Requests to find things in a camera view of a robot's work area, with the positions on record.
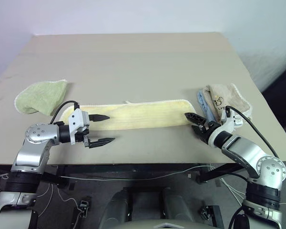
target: black cable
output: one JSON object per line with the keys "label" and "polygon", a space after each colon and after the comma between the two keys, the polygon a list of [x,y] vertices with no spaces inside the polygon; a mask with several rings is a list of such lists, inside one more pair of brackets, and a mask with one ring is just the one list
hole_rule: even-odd
{"label": "black cable", "polygon": [[232,110],[234,110],[236,113],[238,113],[243,119],[245,119],[249,125],[254,129],[254,131],[257,133],[257,135],[260,136],[260,138],[265,142],[265,144],[268,146],[268,148],[271,150],[271,152],[273,153],[273,155],[277,158],[278,155],[276,153],[276,151],[272,148],[272,146],[270,145],[270,143],[264,138],[264,136],[258,131],[258,129],[253,125],[253,123],[243,114],[241,113],[239,110],[237,110],[236,108],[232,107],[232,106],[225,106],[226,108],[230,108]]}
{"label": "black cable", "polygon": [[234,220],[235,220],[237,214],[238,214],[242,209],[243,209],[243,206],[241,206],[238,210],[236,210],[236,212],[235,212],[234,215],[232,216],[232,219],[231,219],[231,221],[230,221],[230,223],[229,223],[229,228],[228,228],[228,229],[232,229],[232,225],[233,225],[233,223],[234,223]]}
{"label": "black cable", "polygon": [[74,100],[68,100],[68,101],[62,103],[62,104],[57,108],[55,114],[53,115],[53,118],[52,118],[51,121],[50,121],[50,124],[53,124],[53,122],[54,122],[54,120],[55,120],[55,118],[56,118],[58,112],[62,109],[62,107],[65,106],[66,104],[69,104],[69,103],[77,104],[77,102],[74,101]]}
{"label": "black cable", "polygon": [[243,179],[245,182],[247,182],[247,179],[244,176],[237,174],[237,173],[225,173],[225,172],[219,172],[219,171],[218,171],[218,173],[221,173],[223,175],[225,175],[225,174],[233,175],[233,176],[239,177],[239,178]]}

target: beige towel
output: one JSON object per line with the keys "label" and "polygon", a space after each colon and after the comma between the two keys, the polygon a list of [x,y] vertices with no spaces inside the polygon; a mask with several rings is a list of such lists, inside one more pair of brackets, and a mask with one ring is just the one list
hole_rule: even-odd
{"label": "beige towel", "polygon": [[[195,112],[187,100],[167,100],[151,103],[127,103],[115,105],[81,105],[83,111],[91,114],[107,115],[110,119],[90,122],[91,130],[127,130],[186,125],[190,122],[185,113]],[[68,107],[60,117],[68,123],[73,106]]]}
{"label": "beige towel", "polygon": [[252,119],[252,105],[240,94],[233,83],[208,85],[203,89],[203,94],[217,122],[220,121],[221,114],[227,105],[235,107],[246,117]]}

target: blue cloth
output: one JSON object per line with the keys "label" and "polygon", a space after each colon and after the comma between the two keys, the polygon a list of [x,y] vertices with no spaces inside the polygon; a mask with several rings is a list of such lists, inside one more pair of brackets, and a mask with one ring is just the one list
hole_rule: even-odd
{"label": "blue cloth", "polygon": [[200,90],[197,93],[197,99],[198,99],[198,103],[199,103],[202,111],[204,112],[204,115],[206,117],[206,121],[207,122],[210,122],[210,121],[216,122],[216,119],[215,119],[211,109],[209,108],[208,103],[204,99],[204,94],[202,93],[202,90]]}

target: white wall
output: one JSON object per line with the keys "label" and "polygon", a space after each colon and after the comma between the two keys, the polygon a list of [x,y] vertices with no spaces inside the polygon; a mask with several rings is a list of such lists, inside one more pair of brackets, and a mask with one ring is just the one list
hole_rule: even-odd
{"label": "white wall", "polygon": [[219,31],[258,88],[286,68],[286,0],[0,0],[0,74],[33,34]]}

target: cloth pile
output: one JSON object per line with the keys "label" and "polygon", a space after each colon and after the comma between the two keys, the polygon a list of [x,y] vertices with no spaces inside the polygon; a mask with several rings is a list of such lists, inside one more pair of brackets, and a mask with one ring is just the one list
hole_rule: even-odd
{"label": "cloth pile", "polygon": [[[197,93],[197,99],[207,122],[220,122],[222,112],[228,105],[235,107],[252,120],[252,105],[240,94],[233,83],[208,85]],[[241,119],[238,114],[235,114],[235,117]]]}

